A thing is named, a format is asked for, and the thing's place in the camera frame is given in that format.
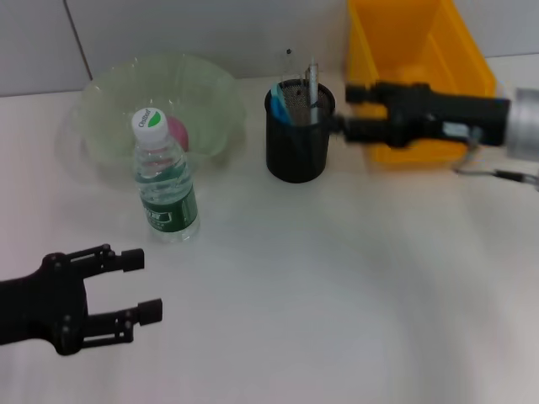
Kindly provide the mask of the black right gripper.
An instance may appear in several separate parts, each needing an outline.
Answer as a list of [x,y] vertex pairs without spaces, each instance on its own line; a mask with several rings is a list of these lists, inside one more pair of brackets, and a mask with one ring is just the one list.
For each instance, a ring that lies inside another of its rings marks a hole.
[[345,100],[387,106],[387,121],[335,115],[330,119],[333,133],[343,135],[347,142],[396,148],[423,139],[464,143],[471,136],[465,130],[478,130],[481,145],[502,146],[510,112],[507,98],[438,93],[427,84],[349,83]]

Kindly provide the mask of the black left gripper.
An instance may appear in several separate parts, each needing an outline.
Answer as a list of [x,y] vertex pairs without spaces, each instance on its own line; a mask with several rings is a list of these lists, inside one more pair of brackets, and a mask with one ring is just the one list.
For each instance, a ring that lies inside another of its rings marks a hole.
[[109,244],[46,255],[32,274],[1,282],[1,344],[39,339],[68,356],[82,348],[132,343],[135,325],[147,326],[163,319],[163,301],[150,300],[88,317],[83,279],[144,267],[141,248],[117,253]]

